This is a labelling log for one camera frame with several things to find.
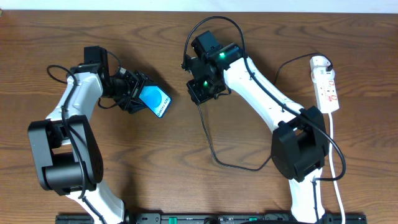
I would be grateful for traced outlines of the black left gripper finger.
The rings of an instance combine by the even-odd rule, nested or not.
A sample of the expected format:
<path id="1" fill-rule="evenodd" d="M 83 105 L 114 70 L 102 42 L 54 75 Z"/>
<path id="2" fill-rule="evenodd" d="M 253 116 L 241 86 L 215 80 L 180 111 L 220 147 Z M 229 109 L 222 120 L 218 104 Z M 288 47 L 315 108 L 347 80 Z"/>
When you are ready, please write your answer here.
<path id="1" fill-rule="evenodd" d="M 129 114 L 134 114 L 140 110 L 146 109 L 147 105 L 142 101 L 128 100 L 126 103 L 126 111 Z"/>
<path id="2" fill-rule="evenodd" d="M 139 86 L 152 86 L 153 81 L 143 72 L 135 70 L 134 78 L 138 82 Z"/>

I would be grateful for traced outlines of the blue Galaxy smartphone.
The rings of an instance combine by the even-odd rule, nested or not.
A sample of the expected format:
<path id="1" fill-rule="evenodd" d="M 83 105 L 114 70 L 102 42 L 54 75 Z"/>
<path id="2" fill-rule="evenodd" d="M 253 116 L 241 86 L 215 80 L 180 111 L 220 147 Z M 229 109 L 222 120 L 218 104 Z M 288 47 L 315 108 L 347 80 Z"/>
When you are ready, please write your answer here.
<path id="1" fill-rule="evenodd" d="M 162 118 L 172 103 L 171 97 L 158 86 L 145 86 L 139 99 L 158 117 Z"/>

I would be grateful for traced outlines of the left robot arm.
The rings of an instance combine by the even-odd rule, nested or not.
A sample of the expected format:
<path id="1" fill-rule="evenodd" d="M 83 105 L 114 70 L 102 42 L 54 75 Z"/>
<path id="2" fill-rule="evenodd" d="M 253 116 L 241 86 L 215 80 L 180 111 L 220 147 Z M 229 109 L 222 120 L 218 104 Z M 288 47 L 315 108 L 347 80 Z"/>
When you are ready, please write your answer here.
<path id="1" fill-rule="evenodd" d="M 93 110 L 102 98 L 115 101 L 129 113 L 145 108 L 138 98 L 152 80 L 143 72 L 118 67 L 110 75 L 108 52 L 85 47 L 84 61 L 65 72 L 66 89 L 55 109 L 33 121 L 28 137 L 40 186 L 78 203 L 94 223 L 135 223 L 125 202 L 103 179 L 104 165 L 90 126 Z"/>

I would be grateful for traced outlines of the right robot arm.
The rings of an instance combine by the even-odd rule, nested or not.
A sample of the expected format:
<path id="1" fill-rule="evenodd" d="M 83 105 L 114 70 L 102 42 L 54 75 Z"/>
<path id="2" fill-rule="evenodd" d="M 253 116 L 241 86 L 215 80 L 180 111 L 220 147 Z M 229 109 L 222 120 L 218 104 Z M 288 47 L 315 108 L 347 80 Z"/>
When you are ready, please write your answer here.
<path id="1" fill-rule="evenodd" d="M 292 215 L 302 223 L 320 221 L 325 210 L 317 180 L 328 154 L 321 111 L 315 106 L 305 109 L 286 97 L 238 44 L 223 46 L 206 31 L 191 46 L 196 55 L 186 55 L 182 67 L 193 75 L 187 83 L 192 101 L 201 105 L 226 89 L 239 94 L 271 131 L 270 157 L 289 181 Z"/>

